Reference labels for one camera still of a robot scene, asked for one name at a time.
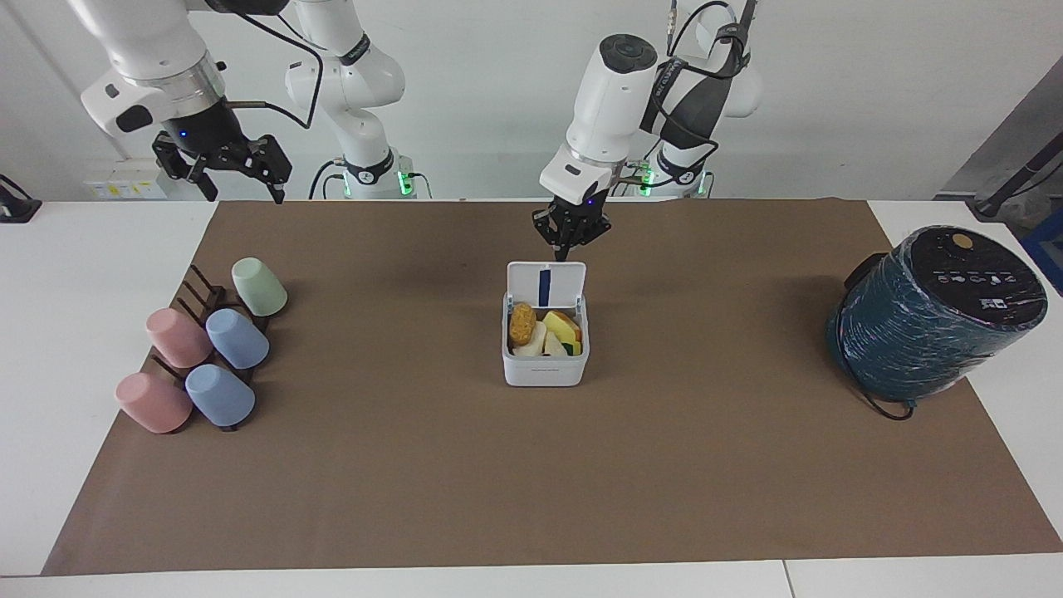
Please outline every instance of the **black control panel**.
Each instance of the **black control panel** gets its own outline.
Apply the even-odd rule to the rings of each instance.
[[[941,303],[991,326],[1040,321],[1048,306],[1036,274],[1017,255],[955,226],[924,229],[912,243],[919,286]]]

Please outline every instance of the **cup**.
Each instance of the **cup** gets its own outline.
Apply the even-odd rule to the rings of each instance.
[[[123,378],[115,399],[134,422],[156,434],[181,428],[192,413],[191,399],[172,380],[142,372]]]
[[[199,323],[173,308],[151,314],[147,329],[151,344],[173,368],[197,366],[214,351],[210,339]]]
[[[256,317],[272,317],[288,303],[288,291],[257,257],[244,257],[233,263],[233,284]]]
[[[235,374],[214,364],[197,368],[185,379],[196,408],[219,428],[236,426],[255,408],[255,392]]]
[[[254,368],[269,355],[269,341],[251,321],[233,310],[218,310],[206,320],[206,334],[221,357],[236,370]]]

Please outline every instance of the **open container lid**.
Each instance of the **open container lid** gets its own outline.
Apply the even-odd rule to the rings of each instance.
[[[574,308],[586,279],[583,261],[510,261],[506,269],[513,302],[534,308]]]

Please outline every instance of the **green light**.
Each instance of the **green light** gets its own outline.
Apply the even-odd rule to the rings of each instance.
[[[398,173],[399,173],[399,189],[402,191],[402,193],[409,194],[414,192],[414,183],[409,180],[409,175],[403,172],[402,170],[399,170]]]
[[[642,175],[642,184],[643,185],[652,185],[652,184],[654,184],[654,171],[653,170],[649,170],[645,174]],[[640,186],[639,187],[639,194],[641,194],[642,197],[649,197],[651,192],[653,192],[653,189],[651,187],[647,187],[647,186]]]

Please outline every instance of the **green cup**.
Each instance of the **green cup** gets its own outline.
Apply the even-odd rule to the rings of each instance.
[[[284,285],[257,257],[244,257],[233,263],[233,284],[248,309],[256,317],[272,317],[288,303],[288,291]]]

